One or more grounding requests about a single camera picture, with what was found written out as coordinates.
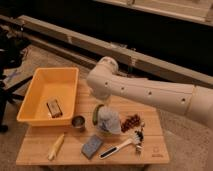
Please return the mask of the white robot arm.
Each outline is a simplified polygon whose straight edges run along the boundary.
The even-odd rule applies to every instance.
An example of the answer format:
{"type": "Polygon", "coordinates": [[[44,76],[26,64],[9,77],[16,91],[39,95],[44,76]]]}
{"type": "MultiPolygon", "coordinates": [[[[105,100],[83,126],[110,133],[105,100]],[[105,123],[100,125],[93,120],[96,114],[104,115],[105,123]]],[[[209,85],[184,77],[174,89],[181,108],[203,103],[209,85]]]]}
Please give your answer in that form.
{"type": "Polygon", "coordinates": [[[186,116],[213,130],[213,89],[193,84],[118,76],[118,63],[103,57],[87,76],[98,99],[116,95],[186,116]]]}

